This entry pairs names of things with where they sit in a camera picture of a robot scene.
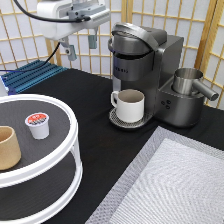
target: black countertop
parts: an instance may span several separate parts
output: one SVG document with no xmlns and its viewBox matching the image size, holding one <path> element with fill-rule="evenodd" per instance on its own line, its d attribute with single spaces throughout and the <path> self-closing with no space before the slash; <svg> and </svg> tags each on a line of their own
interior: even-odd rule
<svg viewBox="0 0 224 224">
<path fill-rule="evenodd" d="M 152 119 L 145 127 L 126 132 L 109 122 L 111 92 L 111 80 L 74 69 L 23 92 L 62 100 L 79 123 L 82 182 L 71 202 L 47 224 L 85 223 L 158 126 L 224 150 L 224 111 L 204 106 L 193 128 L 178 129 Z"/>
</svg>

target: cup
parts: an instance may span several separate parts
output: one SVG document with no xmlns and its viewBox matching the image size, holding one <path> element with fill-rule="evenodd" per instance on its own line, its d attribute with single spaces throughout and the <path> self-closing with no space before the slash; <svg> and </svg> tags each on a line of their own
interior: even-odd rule
<svg viewBox="0 0 224 224">
<path fill-rule="evenodd" d="M 49 135 L 49 116 L 45 113 L 35 113 L 28 116 L 25 124 L 29 127 L 35 139 L 45 139 Z"/>
<path fill-rule="evenodd" d="M 15 130 L 11 127 L 0 127 L 0 170 L 15 166 L 21 159 L 21 151 Z"/>
<path fill-rule="evenodd" d="M 114 91 L 111 94 L 111 103 L 116 108 L 117 117 L 124 122 L 134 123 L 144 116 L 145 96 L 140 91 L 133 89 Z"/>
</svg>

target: paper screen wall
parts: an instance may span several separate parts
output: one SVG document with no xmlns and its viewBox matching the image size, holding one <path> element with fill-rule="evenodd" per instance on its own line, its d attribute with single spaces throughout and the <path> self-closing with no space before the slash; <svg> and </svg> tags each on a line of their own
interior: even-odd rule
<svg viewBox="0 0 224 224">
<path fill-rule="evenodd" d="M 130 20 L 184 37 L 180 67 L 194 67 L 209 3 L 210 0 L 133 0 Z"/>
<path fill-rule="evenodd" d="M 19 0 L 24 9 L 36 14 L 38 0 Z M 75 45 L 78 59 L 70 62 L 63 47 L 51 62 L 68 68 L 77 68 L 93 74 L 111 76 L 111 54 L 107 47 L 111 27 L 121 21 L 122 0 L 106 0 L 111 9 L 111 21 L 103 24 L 98 33 L 98 48 L 89 50 L 88 30 L 69 37 Z M 39 21 L 22 14 L 12 0 L 0 1 L 0 69 L 16 69 L 33 60 L 46 60 L 56 42 L 45 40 Z"/>
<path fill-rule="evenodd" d="M 216 101 L 207 101 L 209 106 L 224 110 L 224 0 L 217 3 L 211 31 L 201 65 L 205 74 L 204 83 L 220 94 Z"/>
<path fill-rule="evenodd" d="M 19 2 L 36 13 L 37 0 Z M 11 0 L 1 0 L 0 10 L 0 69 L 16 69 L 36 59 L 46 60 L 49 52 L 38 21 L 22 14 Z"/>
</svg>

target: tan cup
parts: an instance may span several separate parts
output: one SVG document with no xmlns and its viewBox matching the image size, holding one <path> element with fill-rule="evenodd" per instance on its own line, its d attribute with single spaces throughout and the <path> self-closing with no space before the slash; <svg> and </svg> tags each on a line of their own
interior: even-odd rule
<svg viewBox="0 0 224 224">
<path fill-rule="evenodd" d="M 15 166 L 21 159 L 21 151 L 15 130 L 0 126 L 0 170 Z"/>
</svg>

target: folded cloth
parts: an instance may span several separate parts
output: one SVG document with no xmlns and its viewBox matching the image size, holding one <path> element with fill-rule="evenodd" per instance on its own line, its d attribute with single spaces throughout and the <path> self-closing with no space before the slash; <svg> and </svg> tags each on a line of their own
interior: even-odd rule
<svg viewBox="0 0 224 224">
<path fill-rule="evenodd" d="M 111 224 L 223 223 L 224 161 L 165 139 Z"/>
<path fill-rule="evenodd" d="M 86 224 L 109 223 L 114 212 L 122 203 L 124 197 L 127 195 L 165 138 L 171 139 L 190 148 L 197 149 L 200 152 L 204 152 L 208 155 L 224 160 L 223 151 L 168 131 L 162 127 L 158 127 L 146 142 L 144 147 L 141 149 L 141 151 L 138 153 L 138 155 L 135 157 L 135 159 L 130 163 L 130 165 L 115 183 L 113 188 L 108 192 L 104 200 L 87 220 Z"/>
</svg>

